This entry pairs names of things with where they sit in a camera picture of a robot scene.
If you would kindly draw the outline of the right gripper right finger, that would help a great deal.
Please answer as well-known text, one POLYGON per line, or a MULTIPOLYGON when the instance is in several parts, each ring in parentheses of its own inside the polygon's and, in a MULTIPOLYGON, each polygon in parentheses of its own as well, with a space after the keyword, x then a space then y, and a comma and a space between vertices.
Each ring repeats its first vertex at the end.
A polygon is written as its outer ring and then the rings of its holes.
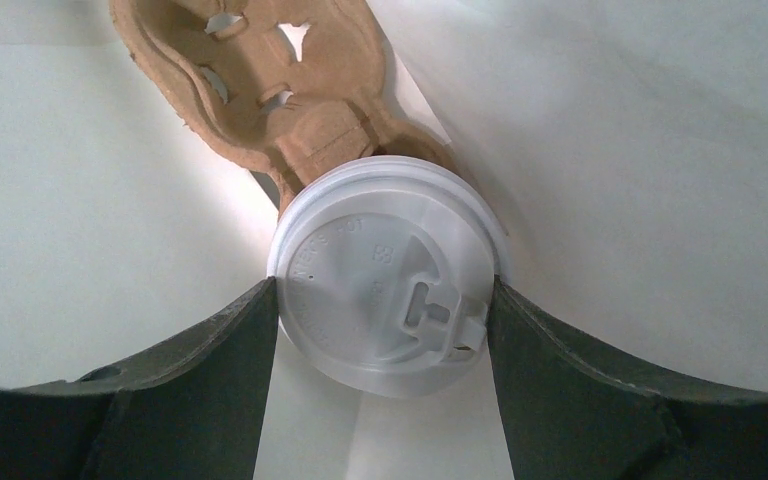
POLYGON ((503 282, 488 345, 518 479, 768 479, 768 392, 630 355, 503 282))

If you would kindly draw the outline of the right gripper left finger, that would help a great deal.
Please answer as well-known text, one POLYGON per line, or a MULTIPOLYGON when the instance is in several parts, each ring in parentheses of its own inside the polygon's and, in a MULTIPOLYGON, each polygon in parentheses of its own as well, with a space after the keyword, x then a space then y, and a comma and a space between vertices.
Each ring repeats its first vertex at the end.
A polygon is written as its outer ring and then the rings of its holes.
POLYGON ((278 339, 265 279, 75 381, 0 389, 0 479, 250 479, 278 339))

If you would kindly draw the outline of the white cup lid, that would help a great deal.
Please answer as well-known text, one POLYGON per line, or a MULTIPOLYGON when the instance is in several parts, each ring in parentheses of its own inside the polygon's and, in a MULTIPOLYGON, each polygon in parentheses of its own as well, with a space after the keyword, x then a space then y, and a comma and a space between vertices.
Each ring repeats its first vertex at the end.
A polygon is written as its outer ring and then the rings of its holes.
POLYGON ((390 398, 435 393, 473 368, 495 282, 511 269, 478 192, 397 155, 351 161, 305 187, 267 261, 290 342, 328 377, 390 398))

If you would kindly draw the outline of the light blue paper bag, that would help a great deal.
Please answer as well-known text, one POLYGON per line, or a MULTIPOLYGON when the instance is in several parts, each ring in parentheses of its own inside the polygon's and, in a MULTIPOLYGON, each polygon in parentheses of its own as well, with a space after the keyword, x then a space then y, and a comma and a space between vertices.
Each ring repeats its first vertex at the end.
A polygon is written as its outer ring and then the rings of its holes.
MULTIPOLYGON (((111 2, 0 1, 0 389, 75 381, 271 278, 275 182, 184 123, 111 2)), ((364 2, 386 105, 504 229, 495 284, 768 392, 768 1, 364 2)), ((250 479, 518 479, 488 331, 457 382, 390 398, 278 327, 250 479)))

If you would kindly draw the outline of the brown pulp cup carrier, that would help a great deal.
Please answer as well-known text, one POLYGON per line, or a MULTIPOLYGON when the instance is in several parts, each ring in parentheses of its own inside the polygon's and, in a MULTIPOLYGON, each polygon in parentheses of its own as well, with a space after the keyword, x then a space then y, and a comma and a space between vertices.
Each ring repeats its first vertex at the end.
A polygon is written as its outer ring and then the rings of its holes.
POLYGON ((268 175, 281 209, 372 155, 456 167, 386 105, 382 35, 364 1, 121 0, 109 12, 177 115, 220 156, 268 175))

